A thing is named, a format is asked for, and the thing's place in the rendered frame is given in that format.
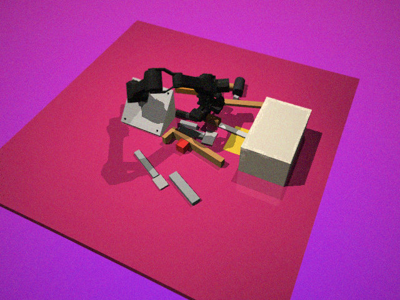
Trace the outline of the black-handled metal rod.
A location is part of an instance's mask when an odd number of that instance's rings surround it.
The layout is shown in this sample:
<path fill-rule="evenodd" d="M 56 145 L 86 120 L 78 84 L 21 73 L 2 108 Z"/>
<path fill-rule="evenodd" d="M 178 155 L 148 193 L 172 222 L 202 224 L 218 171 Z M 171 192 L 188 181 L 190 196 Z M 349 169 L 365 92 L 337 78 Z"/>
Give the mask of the black-handled metal rod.
<path fill-rule="evenodd" d="M 179 116 L 179 117 L 182 117 L 182 118 L 193 120 L 193 119 L 189 118 L 189 113 L 188 112 L 176 110 L 176 114 L 175 115 Z M 195 121 L 195 120 L 193 120 L 193 121 Z"/>

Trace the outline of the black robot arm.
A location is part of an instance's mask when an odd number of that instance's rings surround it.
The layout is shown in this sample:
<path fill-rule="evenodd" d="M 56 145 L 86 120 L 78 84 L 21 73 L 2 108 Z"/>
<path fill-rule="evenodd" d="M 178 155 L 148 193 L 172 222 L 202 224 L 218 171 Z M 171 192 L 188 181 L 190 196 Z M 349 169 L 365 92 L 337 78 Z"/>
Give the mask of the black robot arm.
<path fill-rule="evenodd" d="M 162 71 L 172 76 L 173 87 L 163 91 Z M 144 73 L 141 81 L 126 83 L 127 103 L 147 102 L 150 94 L 163 94 L 172 88 L 194 89 L 202 97 L 229 93 L 229 79 L 216 79 L 212 74 L 202 74 L 198 77 L 183 75 L 181 72 L 171 72 L 166 68 L 151 68 Z M 224 97 L 214 98 L 206 103 L 206 110 L 219 114 L 225 105 Z"/>

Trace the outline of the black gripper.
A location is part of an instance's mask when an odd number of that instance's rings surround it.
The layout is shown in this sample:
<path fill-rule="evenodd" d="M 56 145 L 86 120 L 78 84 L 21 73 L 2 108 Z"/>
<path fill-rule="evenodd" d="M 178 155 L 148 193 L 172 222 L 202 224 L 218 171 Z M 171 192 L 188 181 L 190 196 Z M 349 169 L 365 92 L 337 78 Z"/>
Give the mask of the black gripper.
<path fill-rule="evenodd" d="M 199 94 L 196 95 L 197 98 L 199 98 L 199 101 L 197 102 L 198 105 L 200 105 L 197 109 L 194 108 L 190 113 L 189 113 L 189 118 L 202 122 L 206 121 L 206 116 L 211 113 L 211 110 L 206 110 L 206 103 L 212 99 L 212 96 L 215 98 L 219 98 L 222 96 L 221 93 L 217 93 L 216 95 L 209 95 L 207 97 L 202 97 Z"/>

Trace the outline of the orange rod with dark cylindrical end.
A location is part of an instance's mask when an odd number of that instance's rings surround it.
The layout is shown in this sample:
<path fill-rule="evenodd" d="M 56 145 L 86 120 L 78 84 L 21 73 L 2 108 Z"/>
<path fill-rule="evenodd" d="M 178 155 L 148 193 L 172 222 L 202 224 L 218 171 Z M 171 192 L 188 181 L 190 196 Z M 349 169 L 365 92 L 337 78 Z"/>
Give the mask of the orange rod with dark cylindrical end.
<path fill-rule="evenodd" d="M 245 79 L 243 77 L 237 77 L 234 84 L 229 83 L 229 88 L 233 89 L 232 94 L 241 97 L 243 95 Z"/>

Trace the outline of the red cube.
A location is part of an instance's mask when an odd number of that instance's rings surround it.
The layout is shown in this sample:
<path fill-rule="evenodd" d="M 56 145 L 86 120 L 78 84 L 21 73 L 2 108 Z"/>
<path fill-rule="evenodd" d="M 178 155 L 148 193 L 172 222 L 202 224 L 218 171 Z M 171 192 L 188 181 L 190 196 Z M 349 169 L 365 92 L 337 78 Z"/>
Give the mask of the red cube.
<path fill-rule="evenodd" d="M 186 140 L 181 138 L 176 143 L 176 150 L 179 151 L 180 153 L 184 154 L 188 149 L 189 149 L 189 142 L 187 142 Z"/>

